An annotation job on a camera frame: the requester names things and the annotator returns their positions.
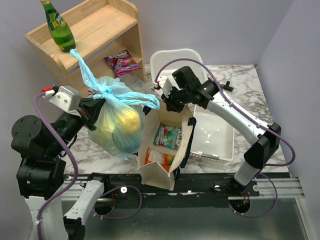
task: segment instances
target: wooden shelf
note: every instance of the wooden shelf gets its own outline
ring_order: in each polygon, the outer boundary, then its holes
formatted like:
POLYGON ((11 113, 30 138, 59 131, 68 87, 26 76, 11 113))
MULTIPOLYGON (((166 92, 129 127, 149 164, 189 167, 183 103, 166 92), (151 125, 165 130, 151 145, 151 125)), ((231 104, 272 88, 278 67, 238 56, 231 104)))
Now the wooden shelf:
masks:
MULTIPOLYGON (((61 15, 74 35, 77 52, 96 78, 115 77, 103 58, 127 49, 141 67, 131 74, 146 81, 139 12, 135 5, 127 0, 85 0, 61 15)), ((78 60, 58 48, 47 23, 24 37, 58 85, 71 86, 87 96, 88 88, 78 60)))
MULTIPOLYGON (((76 42, 76 51, 86 59, 137 23, 133 17, 105 5, 70 28, 76 42)), ((67 70, 78 64, 78 60, 68 52, 62 52, 52 38, 41 45, 49 55, 57 56, 67 70)))

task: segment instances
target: red and purple candy bag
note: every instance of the red and purple candy bag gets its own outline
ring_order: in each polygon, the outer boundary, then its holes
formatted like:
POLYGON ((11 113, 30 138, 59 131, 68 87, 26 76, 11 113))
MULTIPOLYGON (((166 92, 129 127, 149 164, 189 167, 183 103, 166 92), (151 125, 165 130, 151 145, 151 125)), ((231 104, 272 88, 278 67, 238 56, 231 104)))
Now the red and purple candy bag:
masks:
POLYGON ((141 69, 137 62, 130 55, 128 50, 124 50, 115 55, 104 58, 113 70, 115 77, 120 77, 134 70, 141 69))

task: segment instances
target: gray wall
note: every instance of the gray wall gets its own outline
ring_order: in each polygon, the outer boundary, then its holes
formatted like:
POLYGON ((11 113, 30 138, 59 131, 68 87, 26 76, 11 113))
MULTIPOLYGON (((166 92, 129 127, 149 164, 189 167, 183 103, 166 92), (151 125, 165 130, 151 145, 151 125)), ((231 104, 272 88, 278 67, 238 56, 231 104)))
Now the gray wall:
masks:
MULTIPOLYGON (((54 0, 61 12, 81 0, 54 0)), ((24 240, 32 225, 30 212, 19 194, 16 173, 21 161, 10 148, 11 128, 20 117, 35 114, 33 97, 53 79, 34 54, 24 34, 46 21, 38 0, 4 1, 0 8, 0 239, 24 240)), ((45 105, 49 119, 58 111, 45 105)))
MULTIPOLYGON (((320 226, 320 1, 295 0, 258 64, 273 119, 296 150, 298 176, 315 227, 320 226)), ((284 148, 288 161, 291 153, 284 148)))
POLYGON ((146 63, 190 48, 206 64, 257 64, 293 0, 131 0, 140 12, 146 63))

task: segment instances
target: gray floor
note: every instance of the gray floor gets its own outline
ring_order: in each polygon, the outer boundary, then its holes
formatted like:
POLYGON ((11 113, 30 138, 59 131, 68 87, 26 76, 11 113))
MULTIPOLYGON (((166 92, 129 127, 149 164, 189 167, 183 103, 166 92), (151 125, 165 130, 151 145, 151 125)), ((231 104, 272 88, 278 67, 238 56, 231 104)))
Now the gray floor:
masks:
MULTIPOLYGON (((267 211, 273 199, 252 200, 248 214, 267 211)), ((63 202, 68 210, 72 202, 63 202)), ((132 209, 116 209, 125 216, 132 209)), ((261 218, 233 214, 229 208, 143 208, 125 220, 89 217, 85 240, 307 240, 294 199, 280 199, 275 211, 261 218)))

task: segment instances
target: translucent plastic bag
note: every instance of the translucent plastic bag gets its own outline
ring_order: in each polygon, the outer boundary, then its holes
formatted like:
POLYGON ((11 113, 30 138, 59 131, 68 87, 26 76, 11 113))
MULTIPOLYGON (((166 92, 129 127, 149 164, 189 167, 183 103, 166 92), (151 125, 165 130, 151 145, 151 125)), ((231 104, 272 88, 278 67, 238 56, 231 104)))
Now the translucent plastic bag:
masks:
POLYGON ((94 124, 96 130, 88 131, 90 139, 122 159, 137 153, 145 124, 142 105, 159 110, 159 100, 152 94, 131 91, 119 78, 104 76, 97 80, 81 56, 74 49, 70 53, 79 60, 83 81, 94 93, 92 98, 105 99, 94 124))

